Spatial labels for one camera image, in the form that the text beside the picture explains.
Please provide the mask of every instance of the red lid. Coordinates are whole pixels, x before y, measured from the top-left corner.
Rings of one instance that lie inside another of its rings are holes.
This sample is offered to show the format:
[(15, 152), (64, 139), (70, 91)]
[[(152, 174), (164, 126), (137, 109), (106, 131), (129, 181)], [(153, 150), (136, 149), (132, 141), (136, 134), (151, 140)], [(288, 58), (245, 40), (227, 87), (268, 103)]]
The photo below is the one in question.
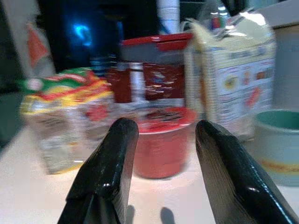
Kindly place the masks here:
[(171, 132), (195, 122), (196, 113), (185, 107), (148, 108), (138, 112), (139, 134)]
[(184, 49), (187, 45), (187, 41), (192, 38), (191, 33), (183, 34), (169, 34), (169, 35), (157, 35), (157, 36), (146, 36), (134, 39), (124, 40), (123, 46), (138, 45), (145, 43), (157, 43), (158, 47), (162, 46), (160, 50), (176, 50)]

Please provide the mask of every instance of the colorful food package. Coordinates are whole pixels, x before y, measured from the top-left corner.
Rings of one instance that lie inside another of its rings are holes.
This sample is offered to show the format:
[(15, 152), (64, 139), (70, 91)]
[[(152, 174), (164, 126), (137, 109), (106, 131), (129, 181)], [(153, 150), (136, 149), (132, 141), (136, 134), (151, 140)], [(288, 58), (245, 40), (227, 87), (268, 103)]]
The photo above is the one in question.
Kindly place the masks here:
[(240, 13), (213, 35), (192, 22), (200, 52), (201, 103), (207, 119), (241, 140), (252, 137), (252, 116), (271, 108), (276, 42), (264, 17)]
[(21, 114), (37, 135), (48, 172), (81, 165), (116, 118), (110, 86), (86, 68), (27, 84), (33, 93), (24, 98)]

